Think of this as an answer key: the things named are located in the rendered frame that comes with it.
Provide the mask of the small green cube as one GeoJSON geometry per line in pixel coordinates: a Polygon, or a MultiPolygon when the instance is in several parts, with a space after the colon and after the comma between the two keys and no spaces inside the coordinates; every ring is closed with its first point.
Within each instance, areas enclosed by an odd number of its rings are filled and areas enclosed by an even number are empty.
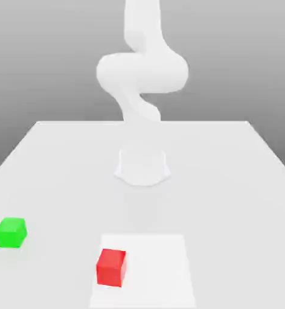
{"type": "Polygon", "coordinates": [[[0,247],[20,248],[27,236],[24,218],[5,217],[0,222],[0,247]]]}

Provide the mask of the small red cube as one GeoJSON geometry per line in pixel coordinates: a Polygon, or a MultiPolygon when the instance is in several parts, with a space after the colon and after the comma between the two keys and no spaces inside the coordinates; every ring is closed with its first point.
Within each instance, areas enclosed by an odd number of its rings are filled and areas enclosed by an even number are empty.
{"type": "Polygon", "coordinates": [[[126,269],[126,251],[102,249],[96,264],[97,284],[122,287],[126,269]]]}

